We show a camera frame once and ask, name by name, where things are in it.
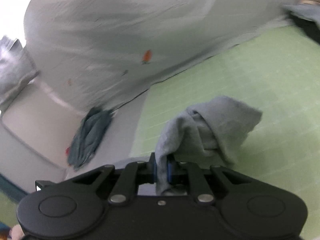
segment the wrinkled fabric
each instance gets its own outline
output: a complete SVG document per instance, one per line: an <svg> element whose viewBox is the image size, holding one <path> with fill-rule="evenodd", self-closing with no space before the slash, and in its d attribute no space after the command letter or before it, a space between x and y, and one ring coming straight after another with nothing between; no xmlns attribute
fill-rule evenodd
<svg viewBox="0 0 320 240"><path fill-rule="evenodd" d="M157 194L181 194L168 183L167 156L201 168L236 163L239 147L260 122L262 112L226 96L188 107L169 121L157 143Z"/></svg>
<svg viewBox="0 0 320 240"><path fill-rule="evenodd" d="M206 58L282 26L296 0L31 0L28 51L79 111L119 107Z"/></svg>
<svg viewBox="0 0 320 240"><path fill-rule="evenodd" d="M4 111L38 70L19 40L4 36L0 40L0 109Z"/></svg>
<svg viewBox="0 0 320 240"><path fill-rule="evenodd" d="M112 120L111 110L92 108L82 119L74 136L68 155L68 163L77 171L94 157L104 133Z"/></svg>

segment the white sheet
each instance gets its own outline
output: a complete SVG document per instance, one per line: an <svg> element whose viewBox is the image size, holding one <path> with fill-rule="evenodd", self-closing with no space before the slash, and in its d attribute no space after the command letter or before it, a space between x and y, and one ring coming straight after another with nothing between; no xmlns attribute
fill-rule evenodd
<svg viewBox="0 0 320 240"><path fill-rule="evenodd" d="M44 81L79 110L121 105L228 48L296 0L31 0L27 48ZM143 64L147 50L149 64Z"/></svg>

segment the white fabric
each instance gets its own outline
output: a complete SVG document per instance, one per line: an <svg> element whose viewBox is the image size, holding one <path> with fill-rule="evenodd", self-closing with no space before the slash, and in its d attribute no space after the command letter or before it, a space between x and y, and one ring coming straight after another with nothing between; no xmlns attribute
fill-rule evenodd
<svg viewBox="0 0 320 240"><path fill-rule="evenodd" d="M26 45L23 19L30 0L0 0L0 38L6 35L11 40L19 39Z"/></svg>
<svg viewBox="0 0 320 240"><path fill-rule="evenodd" d="M29 84L2 116L3 124L51 163L67 168L66 149L83 116L54 102L36 84Z"/></svg>
<svg viewBox="0 0 320 240"><path fill-rule="evenodd" d="M296 0L31 0L27 49L78 110L123 104L282 14ZM143 64L147 50L150 64Z"/></svg>
<svg viewBox="0 0 320 240"><path fill-rule="evenodd" d="M35 180L61 182L66 170L41 158L11 135L0 123L0 173L26 192L36 190Z"/></svg>

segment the gray towel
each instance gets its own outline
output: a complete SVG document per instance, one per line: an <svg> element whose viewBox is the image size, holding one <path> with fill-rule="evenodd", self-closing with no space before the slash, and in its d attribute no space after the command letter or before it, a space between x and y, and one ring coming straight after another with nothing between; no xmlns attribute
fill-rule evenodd
<svg viewBox="0 0 320 240"><path fill-rule="evenodd" d="M220 96L190 106L169 121L155 150L157 194L177 193L167 181L167 155L174 153L178 161L193 161L201 168L222 160L236 163L239 147L261 116L262 112L243 102Z"/></svg>
<svg viewBox="0 0 320 240"><path fill-rule="evenodd" d="M296 17L315 22L320 29L320 6L311 4L284 5Z"/></svg>

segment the red spot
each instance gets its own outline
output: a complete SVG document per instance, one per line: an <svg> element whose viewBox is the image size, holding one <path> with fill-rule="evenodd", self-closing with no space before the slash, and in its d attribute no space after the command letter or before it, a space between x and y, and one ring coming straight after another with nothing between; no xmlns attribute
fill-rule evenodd
<svg viewBox="0 0 320 240"><path fill-rule="evenodd" d="M144 63L147 63L151 60L151 58L152 58L152 52L151 52L151 49L149 49L144 53L142 61Z"/></svg>

